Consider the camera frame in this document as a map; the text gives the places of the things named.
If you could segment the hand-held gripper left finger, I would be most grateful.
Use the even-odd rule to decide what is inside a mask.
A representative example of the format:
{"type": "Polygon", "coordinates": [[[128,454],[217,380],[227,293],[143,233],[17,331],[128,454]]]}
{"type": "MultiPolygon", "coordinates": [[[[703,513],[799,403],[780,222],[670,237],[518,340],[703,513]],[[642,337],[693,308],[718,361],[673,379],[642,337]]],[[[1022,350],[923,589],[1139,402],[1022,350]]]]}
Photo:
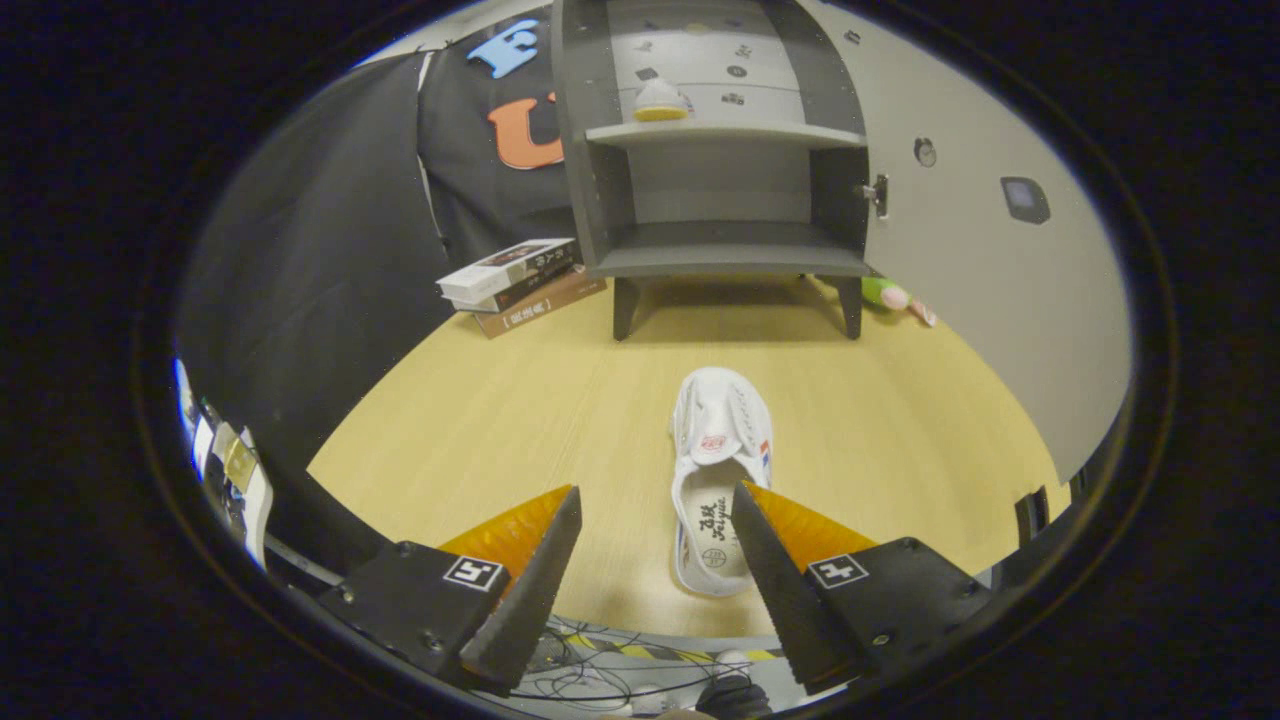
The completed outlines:
{"type": "Polygon", "coordinates": [[[581,528],[579,488],[562,486],[442,546],[387,546],[320,605],[429,676],[506,696],[524,679],[581,528]]]}

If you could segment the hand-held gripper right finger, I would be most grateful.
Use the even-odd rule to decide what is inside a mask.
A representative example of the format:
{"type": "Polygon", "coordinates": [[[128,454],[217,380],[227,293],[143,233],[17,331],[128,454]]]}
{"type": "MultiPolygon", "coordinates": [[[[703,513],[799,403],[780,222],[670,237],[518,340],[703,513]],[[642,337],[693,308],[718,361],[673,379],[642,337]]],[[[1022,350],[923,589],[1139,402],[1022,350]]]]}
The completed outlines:
{"type": "Polygon", "coordinates": [[[731,523],[795,680],[888,682],[937,655],[991,589],[914,537],[874,542],[753,483],[731,523]]]}

